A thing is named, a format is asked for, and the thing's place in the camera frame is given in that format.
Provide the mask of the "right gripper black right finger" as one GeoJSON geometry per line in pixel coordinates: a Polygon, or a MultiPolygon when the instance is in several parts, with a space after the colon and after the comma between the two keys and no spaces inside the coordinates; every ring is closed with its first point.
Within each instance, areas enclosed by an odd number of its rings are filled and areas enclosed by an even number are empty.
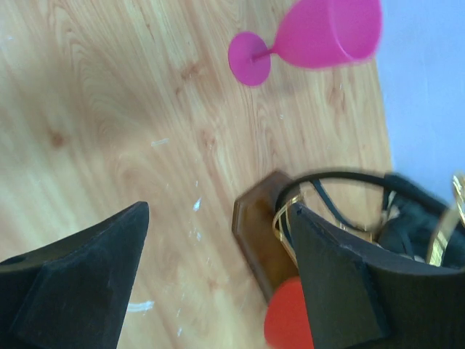
{"type": "Polygon", "coordinates": [[[291,239],[316,348],[462,348],[464,273],[416,262],[302,204],[291,239]]]}

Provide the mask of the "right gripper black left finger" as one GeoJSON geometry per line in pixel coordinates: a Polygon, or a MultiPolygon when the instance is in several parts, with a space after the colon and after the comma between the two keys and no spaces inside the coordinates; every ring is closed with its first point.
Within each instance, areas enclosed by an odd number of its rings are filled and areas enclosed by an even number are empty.
{"type": "Polygon", "coordinates": [[[1,262],[1,347],[116,348],[149,216],[138,201],[1,262]]]}

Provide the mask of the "gold wire wine glass rack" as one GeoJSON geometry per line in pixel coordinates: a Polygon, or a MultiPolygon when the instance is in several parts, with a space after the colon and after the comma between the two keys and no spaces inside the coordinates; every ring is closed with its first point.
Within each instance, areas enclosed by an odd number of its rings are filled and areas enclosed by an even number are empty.
{"type": "Polygon", "coordinates": [[[232,217],[232,233],[266,301],[285,280],[297,274],[288,215],[283,209],[292,196],[342,230],[420,260],[425,260],[432,230],[447,208],[444,201],[393,172],[379,177],[364,172],[326,171],[295,180],[283,172],[273,172],[235,200],[232,217]],[[382,188],[377,221],[361,225],[346,217],[324,188],[326,180],[364,182],[382,188]]]}

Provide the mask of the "magenta wine glass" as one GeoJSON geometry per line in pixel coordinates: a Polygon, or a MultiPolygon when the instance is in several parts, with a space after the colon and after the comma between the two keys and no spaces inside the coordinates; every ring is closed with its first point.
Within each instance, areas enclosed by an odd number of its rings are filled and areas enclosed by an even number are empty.
{"type": "Polygon", "coordinates": [[[268,78],[272,55],[308,69],[366,61],[375,54],[381,29],[379,0],[298,1],[280,22],[272,46],[241,32],[230,42],[228,63],[240,83],[256,87],[268,78]]]}

